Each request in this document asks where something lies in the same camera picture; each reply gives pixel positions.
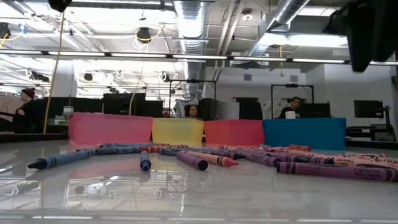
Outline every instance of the crayon tip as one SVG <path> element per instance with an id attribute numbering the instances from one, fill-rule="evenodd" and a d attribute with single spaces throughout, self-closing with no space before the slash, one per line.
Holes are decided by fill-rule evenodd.
<path id="1" fill-rule="evenodd" d="M 143 170 L 143 171 L 147 171 L 147 170 L 149 170 L 150 169 L 150 162 L 148 162 L 148 161 L 144 161 L 144 162 L 141 162 L 141 169 Z"/>
<path id="2" fill-rule="evenodd" d="M 38 159 L 34 163 L 27 166 L 30 169 L 44 169 L 46 167 L 46 162 L 43 159 Z"/>
<path id="3" fill-rule="evenodd" d="M 227 160 L 225 161 L 225 166 L 226 166 L 226 167 L 229 167 L 229 166 L 237 166 L 237 165 L 239 165 L 239 162 L 238 162 L 238 161 L 235 161 L 235 160 L 233 160 L 233 159 L 227 159 Z"/>
<path id="4" fill-rule="evenodd" d="M 198 168 L 199 168 L 200 170 L 206 170 L 208 166 L 209 166 L 209 165 L 208 165 L 207 161 L 204 161 L 204 160 L 201 160 L 201 161 L 198 163 Z"/>
<path id="5" fill-rule="evenodd" d="M 303 163 L 308 163 L 308 160 L 306 158 L 302 157 L 296 157 L 295 162 L 303 162 Z"/>
<path id="6" fill-rule="evenodd" d="M 246 156 L 244 156 L 244 155 L 234 154 L 232 159 L 238 160 L 238 159 L 245 159 L 245 158 L 246 158 Z"/>

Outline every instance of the black monitor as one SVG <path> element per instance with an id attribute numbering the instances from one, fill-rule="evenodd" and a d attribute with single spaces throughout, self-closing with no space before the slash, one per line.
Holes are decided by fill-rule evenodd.
<path id="1" fill-rule="evenodd" d="M 300 105 L 302 118 L 330 118 L 329 103 L 303 103 Z"/>
<path id="2" fill-rule="evenodd" d="M 383 101 L 354 100 L 356 118 L 384 118 Z"/>

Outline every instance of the hanging cable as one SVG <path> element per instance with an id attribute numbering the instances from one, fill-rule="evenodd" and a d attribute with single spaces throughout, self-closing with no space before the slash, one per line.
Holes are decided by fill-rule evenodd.
<path id="1" fill-rule="evenodd" d="M 148 44 L 147 44 L 147 48 L 146 48 L 146 50 L 145 50 L 145 53 L 148 52 L 149 43 L 150 43 L 150 42 L 148 42 Z M 139 76 L 138 76 L 137 85 L 136 85 L 136 88 L 134 89 L 134 93 L 132 94 L 132 97 L 131 97 L 131 99 L 130 99 L 129 115 L 131 115 L 132 101 L 133 101 L 133 99 L 134 99 L 134 96 L 136 95 L 136 92 L 137 92 L 137 89 L 138 89 L 138 84 L 139 84 L 139 82 L 140 82 L 140 80 L 141 80 L 142 71 L 144 70 L 144 64 L 145 64 L 145 61 L 142 62 L 141 71 L 140 71 Z"/>
<path id="2" fill-rule="evenodd" d="M 4 41 L 6 41 L 7 37 L 8 37 L 8 34 L 4 35 L 4 37 L 2 38 L 2 41 L 0 43 L 0 49 L 1 49 L 2 45 L 4 44 Z"/>
<path id="3" fill-rule="evenodd" d="M 47 119 L 49 116 L 49 108 L 50 108 L 50 102 L 51 102 L 51 96 L 52 96 L 52 91 L 55 83 L 55 78 L 57 77 L 57 69 L 58 69 L 58 62 L 60 60 L 60 52 L 62 50 L 62 33 L 63 33 L 63 20 L 65 18 L 65 13 L 62 13 L 62 19 L 61 19 L 61 30 L 60 30 L 60 45 L 58 48 L 58 54 L 57 54 L 57 59 L 55 61 L 55 66 L 54 66 L 54 71 L 52 74 L 51 78 L 51 86 L 50 86 L 50 94 L 49 94 L 49 100 L 47 101 L 47 107 L 45 109 L 45 116 L 44 116 L 44 129 L 43 129 L 43 134 L 46 133 L 47 131 Z"/>

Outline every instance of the pink crayon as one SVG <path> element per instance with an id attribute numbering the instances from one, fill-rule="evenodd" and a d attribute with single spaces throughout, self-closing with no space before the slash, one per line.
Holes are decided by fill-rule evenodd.
<path id="1" fill-rule="evenodd" d="M 283 174 L 320 175 L 327 177 L 398 182 L 396 170 L 375 167 L 348 167 L 298 162 L 279 162 L 277 172 Z"/>

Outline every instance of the purple crayon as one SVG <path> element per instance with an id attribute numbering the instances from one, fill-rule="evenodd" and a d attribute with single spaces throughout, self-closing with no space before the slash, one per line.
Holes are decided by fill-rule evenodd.
<path id="1" fill-rule="evenodd" d="M 306 174 L 327 177 L 398 182 L 398 175 L 396 170 L 373 167 L 348 167 L 326 164 L 280 162 L 277 166 L 277 172 L 283 174 Z"/>
<path id="2" fill-rule="evenodd" d="M 277 163 L 280 159 L 267 155 L 267 152 L 254 152 L 246 156 L 246 159 L 252 162 L 257 162 L 266 166 L 277 167 Z"/>
<path id="3" fill-rule="evenodd" d="M 197 158 L 191 154 L 179 152 L 177 153 L 177 159 L 180 161 L 200 170 L 206 170 L 208 167 L 208 163 L 206 160 Z"/>
<path id="4" fill-rule="evenodd" d="M 281 162 L 308 162 L 308 159 L 288 153 L 266 152 L 268 156 L 280 159 Z"/>
<path id="5" fill-rule="evenodd" d="M 333 165 L 333 157 L 327 156 L 308 156 L 308 163 Z"/>

